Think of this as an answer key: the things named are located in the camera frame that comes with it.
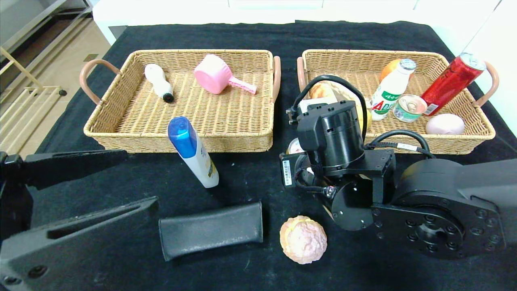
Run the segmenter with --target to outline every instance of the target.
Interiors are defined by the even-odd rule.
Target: robotic arm
[[[353,101],[319,104],[299,114],[298,103],[322,80],[344,85],[360,99],[362,94],[345,80],[330,75],[314,78],[286,113],[298,124],[303,153],[281,154],[284,186],[313,193],[343,229],[375,229],[380,240],[396,241],[428,256],[459,259],[505,249],[517,243],[517,159],[462,166],[437,159],[417,133],[394,130],[364,145]],[[396,160],[382,142],[408,135],[421,147],[409,146],[427,159],[409,166],[395,187]]]

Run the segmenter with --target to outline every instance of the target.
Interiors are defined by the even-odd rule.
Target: basket handle
[[[95,93],[92,92],[90,87],[88,87],[88,84],[86,83],[86,77],[88,77],[88,74],[92,70],[93,67],[97,64],[103,64],[104,66],[108,67],[111,71],[113,71],[115,74],[120,75],[120,70],[117,69],[114,65],[112,65],[110,62],[101,60],[101,59],[95,59],[91,60],[88,63],[86,63],[79,73],[79,84],[81,85],[81,88],[83,91],[90,97],[90,99],[96,104],[99,105],[100,99]]]
[[[298,86],[300,87],[300,92],[305,89],[307,86],[307,79],[305,78],[305,68],[303,64],[303,57],[299,56],[296,59],[296,66],[298,70]]]
[[[275,104],[278,93],[280,92],[280,79],[282,78],[280,57],[277,55],[273,57],[273,67],[273,97],[271,98],[271,103]]]
[[[494,95],[495,91],[499,87],[499,74],[497,73],[497,71],[495,70],[494,66],[492,66],[491,63],[489,63],[489,62],[485,62],[485,63],[486,63],[486,70],[492,77],[492,87],[490,87],[490,90],[488,90],[488,92],[486,94],[484,94],[483,97],[479,98],[476,101],[476,104],[479,106],[483,106],[483,104],[485,104],[488,101],[488,99],[490,97],[492,97],[492,95]]]

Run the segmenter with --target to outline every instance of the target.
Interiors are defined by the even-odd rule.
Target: lotion bottle
[[[167,134],[179,156],[203,186],[205,188],[217,186],[219,173],[189,120],[183,116],[173,118],[169,123]]]
[[[174,101],[174,95],[172,94],[172,86],[165,79],[165,72],[157,64],[148,64],[144,69],[145,77],[153,84],[153,89],[156,95],[163,99],[167,103]]]

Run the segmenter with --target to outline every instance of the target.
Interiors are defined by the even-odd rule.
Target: barcode sticker
[[[407,143],[397,143],[397,148],[416,152],[418,147]]]
[[[293,184],[293,180],[291,179],[291,164],[288,160],[282,162],[282,167],[284,168],[284,185],[291,186]]]
[[[434,111],[436,108],[438,108],[438,105],[436,105],[436,104],[432,104],[432,103],[431,103],[431,105],[427,106],[427,110],[426,110],[423,114],[425,114],[425,115],[429,115],[429,114],[433,113],[433,111]]]

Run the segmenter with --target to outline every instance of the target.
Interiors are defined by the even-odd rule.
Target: black table cover
[[[272,24],[154,25],[129,27],[104,59],[121,67],[141,49],[266,49],[282,61],[282,85],[275,108],[273,147],[264,153],[211,154],[220,185],[204,189],[177,154],[133,154],[116,167],[34,193],[33,226],[115,207],[157,195],[160,217],[262,200],[264,243],[196,253],[165,262],[158,224],[139,229],[123,245],[107,246],[84,271],[77,290],[516,290],[517,249],[463,260],[428,258],[381,242],[370,229],[346,232],[335,225],[313,197],[285,191],[278,154],[295,138],[285,109],[299,93],[296,58],[306,49],[429,51],[454,56],[426,25],[348,22]],[[97,67],[88,78],[102,96],[113,73]],[[479,98],[482,92],[469,87]],[[94,104],[79,90],[38,152],[95,150],[102,147],[83,134]],[[462,164],[517,157],[517,140],[490,103],[483,110],[497,135],[469,155],[440,156]],[[421,155],[398,154],[398,174]],[[307,215],[324,227],[328,248],[322,259],[299,265],[279,242],[289,217]]]

